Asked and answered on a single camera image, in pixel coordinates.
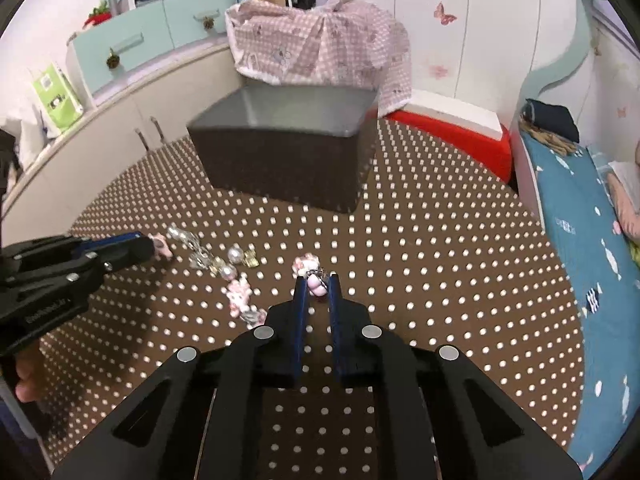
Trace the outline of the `person left hand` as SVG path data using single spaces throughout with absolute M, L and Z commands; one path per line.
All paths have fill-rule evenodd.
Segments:
M 17 353 L 15 370 L 18 383 L 15 394 L 22 403 L 35 402 L 40 398 L 46 382 L 44 356 L 40 350 L 40 341 L 33 341 L 28 347 Z

